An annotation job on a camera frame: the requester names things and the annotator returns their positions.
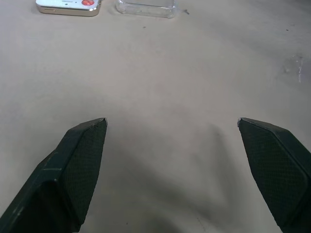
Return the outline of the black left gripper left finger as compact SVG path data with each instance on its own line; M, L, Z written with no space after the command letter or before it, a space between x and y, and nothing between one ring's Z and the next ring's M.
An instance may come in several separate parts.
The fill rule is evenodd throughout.
M98 180L106 118L69 129L0 218L2 233L77 233Z

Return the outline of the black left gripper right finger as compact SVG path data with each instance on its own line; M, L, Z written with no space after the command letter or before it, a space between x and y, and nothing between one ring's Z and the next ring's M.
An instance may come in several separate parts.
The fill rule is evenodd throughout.
M275 222L284 233L311 231L311 153L289 131L241 117L252 176Z

